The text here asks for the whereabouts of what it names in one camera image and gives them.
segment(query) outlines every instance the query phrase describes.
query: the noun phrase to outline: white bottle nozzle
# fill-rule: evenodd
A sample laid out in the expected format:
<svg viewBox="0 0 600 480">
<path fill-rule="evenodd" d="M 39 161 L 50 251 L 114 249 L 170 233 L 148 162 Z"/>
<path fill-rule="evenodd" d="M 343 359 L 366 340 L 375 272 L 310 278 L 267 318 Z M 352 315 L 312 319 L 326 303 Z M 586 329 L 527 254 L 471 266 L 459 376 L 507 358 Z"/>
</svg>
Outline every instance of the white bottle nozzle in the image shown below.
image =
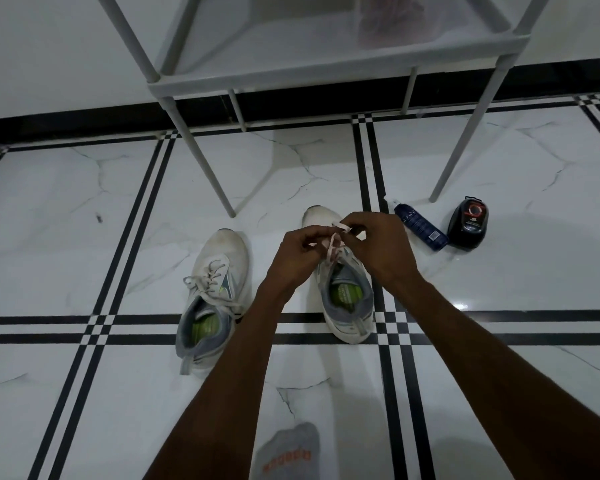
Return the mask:
<svg viewBox="0 0 600 480">
<path fill-rule="evenodd" d="M 395 208 L 396 208 L 398 205 L 400 205 L 400 202 L 399 202 L 399 201 L 397 201 L 397 200 L 396 200 L 396 199 L 394 199 L 394 198 L 391 198 L 391 197 L 389 197 L 388 195 L 385 195 L 385 196 L 384 196 L 384 199 L 385 199 L 385 201 L 387 201 L 387 203 L 388 203 L 389 205 L 391 205 L 391 208 L 392 208 L 392 209 L 395 209 Z"/>
</svg>

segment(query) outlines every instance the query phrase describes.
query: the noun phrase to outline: shoe insole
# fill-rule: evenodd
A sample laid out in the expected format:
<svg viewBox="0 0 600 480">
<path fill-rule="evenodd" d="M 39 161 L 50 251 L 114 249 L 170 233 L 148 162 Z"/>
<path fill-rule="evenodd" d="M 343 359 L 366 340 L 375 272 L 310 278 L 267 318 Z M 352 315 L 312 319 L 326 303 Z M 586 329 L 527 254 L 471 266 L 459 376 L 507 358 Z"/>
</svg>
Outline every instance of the shoe insole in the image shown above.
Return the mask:
<svg viewBox="0 0 600 480">
<path fill-rule="evenodd" d="M 362 288 L 358 285 L 341 283 L 329 287 L 329 295 L 335 306 L 344 308 L 351 313 L 356 303 L 362 299 Z"/>
<path fill-rule="evenodd" d="M 215 313 L 205 315 L 193 322 L 191 327 L 191 342 L 195 346 L 205 337 L 211 337 L 220 330 L 220 318 Z"/>
</svg>

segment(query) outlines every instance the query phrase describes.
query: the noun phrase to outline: person's left arm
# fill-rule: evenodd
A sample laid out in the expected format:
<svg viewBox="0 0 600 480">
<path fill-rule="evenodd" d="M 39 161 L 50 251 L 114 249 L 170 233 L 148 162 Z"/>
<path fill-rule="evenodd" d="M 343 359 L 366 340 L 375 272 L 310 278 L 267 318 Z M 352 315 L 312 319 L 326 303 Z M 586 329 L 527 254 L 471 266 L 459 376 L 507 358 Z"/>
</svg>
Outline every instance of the person's left arm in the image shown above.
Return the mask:
<svg viewBox="0 0 600 480">
<path fill-rule="evenodd" d="M 144 480 L 247 479 L 264 377 L 282 308 L 324 257 L 331 227 L 285 235 L 253 304 L 169 434 Z"/>
</svg>

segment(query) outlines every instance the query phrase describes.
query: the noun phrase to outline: white plastic shelf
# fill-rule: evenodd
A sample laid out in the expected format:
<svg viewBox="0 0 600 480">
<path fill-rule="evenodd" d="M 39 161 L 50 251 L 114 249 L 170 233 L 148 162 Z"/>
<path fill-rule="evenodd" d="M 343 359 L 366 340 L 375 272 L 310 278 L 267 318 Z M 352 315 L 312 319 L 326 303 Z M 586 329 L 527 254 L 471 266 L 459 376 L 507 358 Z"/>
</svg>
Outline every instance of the white plastic shelf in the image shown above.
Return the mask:
<svg viewBox="0 0 600 480">
<path fill-rule="evenodd" d="M 463 23 L 425 43 L 363 48 L 354 0 L 190 0 L 155 96 L 391 77 L 410 67 L 520 52 L 527 35 L 491 0 L 452 0 Z"/>
</svg>

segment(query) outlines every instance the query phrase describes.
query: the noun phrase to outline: person's right arm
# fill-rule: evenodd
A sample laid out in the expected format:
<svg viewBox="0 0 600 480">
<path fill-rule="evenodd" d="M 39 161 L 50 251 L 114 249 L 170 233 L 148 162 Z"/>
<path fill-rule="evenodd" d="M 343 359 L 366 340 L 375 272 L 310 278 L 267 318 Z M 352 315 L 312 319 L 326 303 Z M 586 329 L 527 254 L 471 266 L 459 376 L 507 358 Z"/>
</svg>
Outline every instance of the person's right arm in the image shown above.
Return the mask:
<svg viewBox="0 0 600 480">
<path fill-rule="evenodd" d="M 600 478 L 600 417 L 451 305 L 418 272 L 396 216 L 354 212 L 341 233 L 368 272 L 411 314 L 517 479 Z"/>
</svg>

